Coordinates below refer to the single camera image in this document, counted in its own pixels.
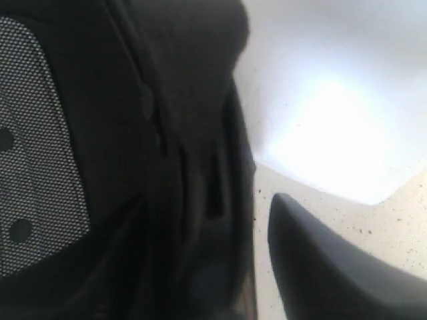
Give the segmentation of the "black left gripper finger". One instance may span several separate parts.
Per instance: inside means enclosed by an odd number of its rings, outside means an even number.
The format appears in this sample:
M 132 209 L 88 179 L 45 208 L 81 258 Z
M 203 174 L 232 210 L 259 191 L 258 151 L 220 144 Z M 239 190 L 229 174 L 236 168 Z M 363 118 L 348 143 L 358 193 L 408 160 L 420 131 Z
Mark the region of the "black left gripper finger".
M 346 241 L 295 199 L 273 196 L 272 269 L 288 319 L 425 319 L 426 281 Z

